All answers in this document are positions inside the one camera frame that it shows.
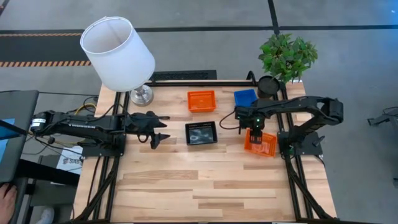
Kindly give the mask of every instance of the blue box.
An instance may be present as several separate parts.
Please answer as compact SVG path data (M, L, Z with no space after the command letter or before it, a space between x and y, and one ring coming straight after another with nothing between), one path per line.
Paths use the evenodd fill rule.
M236 106L251 106L251 103L257 99L256 92L253 89L235 91L234 96Z

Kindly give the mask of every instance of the green leaves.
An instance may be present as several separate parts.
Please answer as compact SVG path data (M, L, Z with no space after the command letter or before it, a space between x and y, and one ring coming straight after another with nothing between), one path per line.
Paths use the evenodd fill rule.
M291 34L273 34L266 43L260 46L263 54L264 72L269 72L282 82L301 78L303 72L318 59L318 52L311 42L304 42L301 37L290 41Z

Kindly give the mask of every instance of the wooden table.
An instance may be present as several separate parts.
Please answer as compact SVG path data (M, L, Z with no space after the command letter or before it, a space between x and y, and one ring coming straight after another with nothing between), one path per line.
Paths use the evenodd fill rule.
M121 158L113 204L112 222L259 222L292 221L294 211L284 161L279 152L274 158L261 157L243 149L245 131L225 130L219 120L232 112L236 90L247 87L154 87L153 102L146 107L129 104L128 111L152 110L158 116L170 116L167 128L157 132L171 135L156 150L128 136ZM217 109L212 113L191 113L187 109L187 91L215 90ZM305 94L302 83L287 84L289 98ZM102 87L96 114L103 114L113 103L115 92ZM283 116L285 128L289 126ZM309 114L293 114L300 125ZM216 121L217 144L187 146L185 124ZM230 116L225 126L236 126ZM279 131L277 118L266 120L265 132ZM309 191L330 215L335 216L328 180L323 165L314 156L302 156ZM75 198L75 213L86 206L96 158L84 161ZM100 170L97 171L96 183ZM305 217L303 197L298 199ZM104 217L103 197L100 218Z

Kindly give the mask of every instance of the orange bin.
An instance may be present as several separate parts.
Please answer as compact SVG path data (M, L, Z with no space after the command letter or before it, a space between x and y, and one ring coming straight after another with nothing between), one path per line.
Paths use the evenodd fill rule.
M261 144L250 143L250 129L247 128L246 138L244 140L244 150L258 154L260 156L274 157L276 144L277 144L277 137L267 133L262 134Z
M188 91L188 110L191 112L211 112L216 109L214 90Z

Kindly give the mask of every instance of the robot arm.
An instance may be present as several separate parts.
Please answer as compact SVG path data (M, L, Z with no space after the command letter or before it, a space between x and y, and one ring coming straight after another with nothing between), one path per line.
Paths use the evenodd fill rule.
M305 136L324 125L336 125L343 122L343 104L337 99L318 96L302 96L291 100L271 101L258 99L250 108L237 106L235 119L239 120L241 128L250 128L251 142L261 143L262 129L266 118L273 114L309 112L314 115L301 126L294 126L289 131L290 142L303 141Z
M79 142L82 147L102 147L112 149L123 147L125 134L135 134L140 142L146 142L151 137L150 145L155 149L161 140L170 137L166 134L155 134L154 128L167 127L159 119L170 119L169 117L158 117L154 112L133 114L106 115L95 118L91 115L78 116L62 112L44 111L34 115L30 130L35 137L48 136L59 133L85 138Z

